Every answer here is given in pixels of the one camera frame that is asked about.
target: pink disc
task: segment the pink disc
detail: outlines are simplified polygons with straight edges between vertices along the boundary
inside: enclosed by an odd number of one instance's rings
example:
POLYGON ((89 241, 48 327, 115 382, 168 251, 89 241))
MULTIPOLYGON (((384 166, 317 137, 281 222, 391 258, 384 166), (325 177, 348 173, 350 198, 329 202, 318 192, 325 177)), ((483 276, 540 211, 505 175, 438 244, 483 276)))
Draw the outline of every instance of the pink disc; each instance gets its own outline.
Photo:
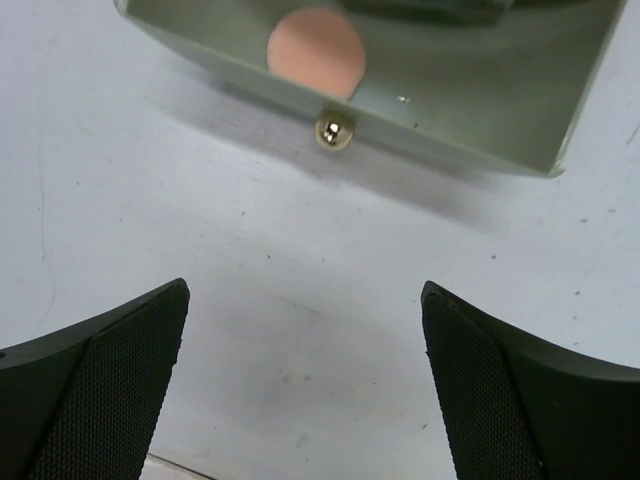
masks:
POLYGON ((278 23, 267 63, 276 75, 347 100, 364 77, 367 55, 345 17, 328 8, 304 8, 278 23))

